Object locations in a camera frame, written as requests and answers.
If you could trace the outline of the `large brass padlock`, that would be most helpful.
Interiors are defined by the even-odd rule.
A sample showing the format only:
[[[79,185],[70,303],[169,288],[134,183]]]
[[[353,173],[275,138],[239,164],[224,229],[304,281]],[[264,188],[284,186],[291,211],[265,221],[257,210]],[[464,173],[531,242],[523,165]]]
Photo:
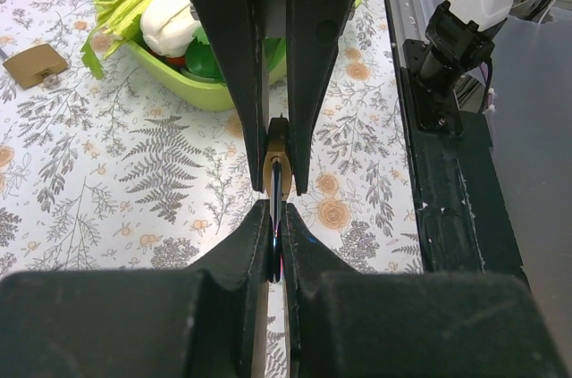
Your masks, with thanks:
[[[49,44],[34,46],[8,57],[3,61],[3,66],[23,89],[43,85],[40,73],[44,70],[59,76],[69,67],[67,61]]]

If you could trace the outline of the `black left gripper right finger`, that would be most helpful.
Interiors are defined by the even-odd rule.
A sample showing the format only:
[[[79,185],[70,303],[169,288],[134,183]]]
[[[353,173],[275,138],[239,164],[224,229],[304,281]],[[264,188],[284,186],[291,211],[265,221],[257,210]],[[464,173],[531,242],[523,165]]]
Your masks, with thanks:
[[[560,377],[527,287],[497,273],[365,274],[282,218],[292,377]]]

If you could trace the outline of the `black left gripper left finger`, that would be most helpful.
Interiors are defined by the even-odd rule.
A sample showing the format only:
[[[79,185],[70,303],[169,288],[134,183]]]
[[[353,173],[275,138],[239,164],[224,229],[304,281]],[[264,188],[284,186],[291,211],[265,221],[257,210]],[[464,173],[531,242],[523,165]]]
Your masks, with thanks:
[[[4,377],[261,377],[269,204],[192,265],[1,282]]]

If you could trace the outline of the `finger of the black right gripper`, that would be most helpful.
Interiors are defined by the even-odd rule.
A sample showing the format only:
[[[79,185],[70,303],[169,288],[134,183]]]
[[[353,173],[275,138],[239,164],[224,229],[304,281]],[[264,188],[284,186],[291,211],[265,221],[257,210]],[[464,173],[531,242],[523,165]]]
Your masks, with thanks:
[[[263,191],[268,80],[258,0],[191,0],[240,118],[252,188]]]
[[[287,0],[290,161],[297,193],[307,192],[312,138],[355,0]]]

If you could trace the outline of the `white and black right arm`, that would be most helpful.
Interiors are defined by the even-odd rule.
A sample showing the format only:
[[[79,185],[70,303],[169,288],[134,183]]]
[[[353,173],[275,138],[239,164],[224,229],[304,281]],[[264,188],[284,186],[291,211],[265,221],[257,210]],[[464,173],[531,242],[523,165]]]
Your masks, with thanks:
[[[514,0],[443,0],[408,56],[416,121],[462,133],[453,88],[488,63]],[[311,142],[355,0],[191,0],[242,124],[253,188],[307,191]]]

